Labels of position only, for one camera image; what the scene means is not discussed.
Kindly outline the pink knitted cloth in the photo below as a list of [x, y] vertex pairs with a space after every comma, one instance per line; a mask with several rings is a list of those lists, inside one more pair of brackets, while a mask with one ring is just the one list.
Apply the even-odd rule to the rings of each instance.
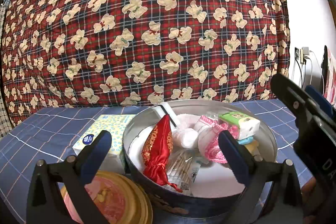
[[218, 143], [218, 136], [222, 131], [227, 130], [234, 139], [239, 137], [239, 129], [235, 125], [226, 122], [219, 124], [205, 115], [202, 115], [194, 125], [194, 130], [198, 133], [198, 150], [200, 154], [208, 161], [226, 164]]

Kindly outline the white black melamine sponge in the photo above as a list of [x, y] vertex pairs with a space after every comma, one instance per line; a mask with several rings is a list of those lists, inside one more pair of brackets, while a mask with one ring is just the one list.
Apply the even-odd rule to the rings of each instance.
[[158, 105], [155, 105], [152, 107], [152, 109], [155, 112], [156, 116], [160, 119], [163, 118], [165, 115], [168, 115], [171, 129], [177, 128], [177, 115], [167, 102], [162, 102]]

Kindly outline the wall power outlet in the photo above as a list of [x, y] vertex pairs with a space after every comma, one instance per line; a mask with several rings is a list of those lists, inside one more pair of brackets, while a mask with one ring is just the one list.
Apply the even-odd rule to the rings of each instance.
[[298, 48], [294, 49], [294, 57], [295, 57], [295, 60], [300, 61], [301, 54], [300, 54], [300, 50]]

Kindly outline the clear plastic swab bag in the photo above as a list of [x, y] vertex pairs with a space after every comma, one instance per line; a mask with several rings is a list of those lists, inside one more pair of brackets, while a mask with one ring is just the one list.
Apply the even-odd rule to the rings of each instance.
[[169, 158], [167, 178], [170, 183], [176, 184], [183, 194], [192, 196], [191, 187], [202, 164], [203, 158], [198, 149], [178, 149]]

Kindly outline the white foam roll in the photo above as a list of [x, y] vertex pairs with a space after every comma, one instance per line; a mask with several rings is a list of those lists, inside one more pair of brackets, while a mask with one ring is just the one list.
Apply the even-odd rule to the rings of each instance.
[[175, 118], [175, 128], [171, 130], [173, 144], [178, 147], [192, 149], [198, 146], [199, 133], [194, 126], [200, 116], [193, 114], [178, 114]]

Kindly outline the green pocket tissue pack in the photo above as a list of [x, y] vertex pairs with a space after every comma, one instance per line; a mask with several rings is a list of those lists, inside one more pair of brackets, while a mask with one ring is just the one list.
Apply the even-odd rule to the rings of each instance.
[[237, 140], [254, 136], [260, 128], [258, 119], [238, 111], [219, 115], [219, 122], [228, 124], [228, 131]]

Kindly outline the teal soft object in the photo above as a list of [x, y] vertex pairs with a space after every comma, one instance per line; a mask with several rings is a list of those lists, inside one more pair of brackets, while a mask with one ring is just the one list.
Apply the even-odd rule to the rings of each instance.
[[238, 140], [238, 143], [239, 143], [240, 145], [247, 145], [247, 144], [249, 144], [249, 143], [252, 143], [253, 140], [254, 140], [253, 136], [249, 136], [249, 137], [247, 137], [247, 138], [245, 138], [245, 139]]

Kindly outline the red plaid bear blanket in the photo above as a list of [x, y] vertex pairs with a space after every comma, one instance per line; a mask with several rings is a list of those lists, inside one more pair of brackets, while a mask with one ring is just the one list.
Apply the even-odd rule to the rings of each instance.
[[9, 119], [44, 107], [268, 100], [288, 75], [286, 0], [10, 0]]

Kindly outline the pink gold tin lid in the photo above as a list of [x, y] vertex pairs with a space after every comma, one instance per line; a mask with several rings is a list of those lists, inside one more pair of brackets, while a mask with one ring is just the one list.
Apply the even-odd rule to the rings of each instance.
[[121, 174], [100, 170], [85, 189], [109, 223], [153, 222], [153, 209], [145, 191]]

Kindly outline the tan square sponge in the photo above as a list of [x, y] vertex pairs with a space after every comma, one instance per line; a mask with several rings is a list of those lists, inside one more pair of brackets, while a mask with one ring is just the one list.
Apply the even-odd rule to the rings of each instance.
[[245, 147], [246, 147], [246, 149], [248, 149], [249, 153], [252, 156], [260, 155], [260, 152], [259, 152], [259, 149], [258, 149], [259, 142], [257, 140], [253, 140], [249, 144], [246, 144]]

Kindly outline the green white checked cloth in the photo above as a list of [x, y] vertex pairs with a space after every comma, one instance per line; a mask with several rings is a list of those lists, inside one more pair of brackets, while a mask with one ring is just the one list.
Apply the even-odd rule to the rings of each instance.
[[[3, 27], [5, 22], [6, 5], [1, 5], [1, 44], [3, 38]], [[5, 104], [5, 91], [3, 87], [3, 72], [2, 72], [2, 61], [1, 61], [1, 109], [0, 109], [0, 126], [1, 126], [1, 139], [3, 139], [12, 129], [13, 125], [10, 121], [7, 107]]]

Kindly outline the white charger plug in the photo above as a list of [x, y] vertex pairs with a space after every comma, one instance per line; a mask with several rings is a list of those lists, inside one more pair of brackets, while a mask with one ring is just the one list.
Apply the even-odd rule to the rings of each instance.
[[302, 47], [300, 50], [300, 63], [306, 64], [306, 60], [309, 59], [309, 48], [308, 47]]

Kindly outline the blue plaid tablecloth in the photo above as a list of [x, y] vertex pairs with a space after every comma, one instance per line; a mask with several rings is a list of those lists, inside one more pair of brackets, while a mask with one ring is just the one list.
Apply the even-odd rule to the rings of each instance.
[[[293, 151], [298, 137], [295, 117], [279, 100], [234, 102], [251, 112], [273, 132], [278, 145], [277, 160], [294, 162], [300, 185], [312, 175]], [[39, 159], [57, 162], [73, 154], [72, 146], [101, 114], [137, 114], [140, 106], [46, 107], [31, 115], [1, 139], [1, 199], [19, 223], [25, 223], [30, 180]]]

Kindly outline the red satin drawstring pouch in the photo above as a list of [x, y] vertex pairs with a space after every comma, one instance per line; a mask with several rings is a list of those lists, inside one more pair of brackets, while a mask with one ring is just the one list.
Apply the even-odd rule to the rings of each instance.
[[142, 159], [145, 165], [143, 174], [160, 186], [171, 186], [177, 192], [183, 191], [177, 184], [169, 182], [166, 166], [173, 151], [173, 137], [170, 127], [170, 116], [166, 114], [153, 127], [142, 148]]

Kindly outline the round metal tin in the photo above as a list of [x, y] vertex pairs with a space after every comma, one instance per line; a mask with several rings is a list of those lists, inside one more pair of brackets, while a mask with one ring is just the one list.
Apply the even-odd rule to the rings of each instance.
[[216, 117], [232, 111], [255, 117], [256, 114], [241, 106], [218, 101], [182, 100], [168, 102], [164, 107], [153, 106], [139, 112], [123, 133], [123, 151], [131, 178], [145, 191], [157, 215], [167, 212], [182, 218], [201, 219], [222, 215], [239, 198], [244, 190], [228, 165], [203, 158], [197, 149], [174, 146], [167, 165], [171, 186], [160, 186], [143, 175], [145, 165], [142, 148], [159, 120], [169, 113], [175, 126], [191, 118], [194, 125], [201, 115]]

